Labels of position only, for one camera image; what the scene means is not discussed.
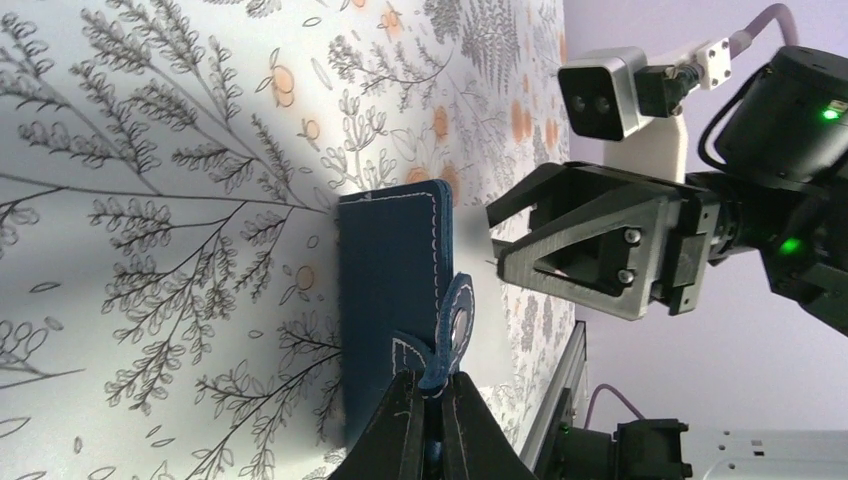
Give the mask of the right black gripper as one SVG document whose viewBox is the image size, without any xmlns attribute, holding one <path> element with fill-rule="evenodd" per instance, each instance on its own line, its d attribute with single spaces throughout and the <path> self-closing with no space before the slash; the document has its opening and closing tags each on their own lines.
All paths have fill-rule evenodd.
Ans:
<svg viewBox="0 0 848 480">
<path fill-rule="evenodd" d="M 623 199 L 598 198 L 620 187 Z M 494 242 L 500 279 L 629 321 L 652 303 L 671 315 L 697 306 L 721 219 L 718 194 L 598 164 L 548 162 L 486 206 L 488 225 L 546 203 L 565 214 Z"/>
</svg>

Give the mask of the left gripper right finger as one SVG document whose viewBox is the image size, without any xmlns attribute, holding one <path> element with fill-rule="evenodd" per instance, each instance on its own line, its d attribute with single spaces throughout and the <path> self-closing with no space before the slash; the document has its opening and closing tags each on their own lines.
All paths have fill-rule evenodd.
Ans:
<svg viewBox="0 0 848 480">
<path fill-rule="evenodd" d="M 465 372 L 451 376 L 441 400 L 442 473 L 447 480 L 532 479 Z"/>
</svg>

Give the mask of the blue card holder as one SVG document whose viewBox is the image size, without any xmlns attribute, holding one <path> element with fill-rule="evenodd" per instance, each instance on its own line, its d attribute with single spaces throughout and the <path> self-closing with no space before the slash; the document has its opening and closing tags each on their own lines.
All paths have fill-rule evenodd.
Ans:
<svg viewBox="0 0 848 480">
<path fill-rule="evenodd" d="M 473 283 L 453 263 L 453 198 L 444 180 L 344 195 L 338 204 L 344 438 L 353 447 L 393 377 L 421 371 L 427 398 L 458 369 Z"/>
</svg>

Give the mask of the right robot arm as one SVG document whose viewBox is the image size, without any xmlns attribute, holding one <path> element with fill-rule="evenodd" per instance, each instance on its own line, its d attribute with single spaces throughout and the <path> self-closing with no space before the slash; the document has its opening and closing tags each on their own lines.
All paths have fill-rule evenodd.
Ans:
<svg viewBox="0 0 848 480">
<path fill-rule="evenodd" d="M 495 244 L 498 277 L 627 320 L 693 310 L 705 269 L 757 251 L 771 291 L 847 329 L 847 62 L 790 46 L 740 88 L 683 181 L 581 162 L 537 167 L 487 209 L 523 209 Z"/>
</svg>

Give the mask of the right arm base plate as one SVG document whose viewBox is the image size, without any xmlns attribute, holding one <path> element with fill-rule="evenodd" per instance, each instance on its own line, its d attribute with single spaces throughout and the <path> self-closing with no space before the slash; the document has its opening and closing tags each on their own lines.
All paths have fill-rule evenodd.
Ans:
<svg viewBox="0 0 848 480">
<path fill-rule="evenodd" d="M 559 423 L 549 429 L 534 467 L 538 479 L 691 479 L 681 436 L 689 427 L 676 419 L 620 424 L 612 433 Z"/>
</svg>

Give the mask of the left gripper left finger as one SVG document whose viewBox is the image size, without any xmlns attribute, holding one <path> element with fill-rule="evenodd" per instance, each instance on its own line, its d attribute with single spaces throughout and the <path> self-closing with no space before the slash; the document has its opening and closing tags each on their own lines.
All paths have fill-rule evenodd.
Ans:
<svg viewBox="0 0 848 480">
<path fill-rule="evenodd" d="M 365 431 L 329 480 L 419 480 L 424 466 L 425 400 L 420 371 L 395 375 Z"/>
</svg>

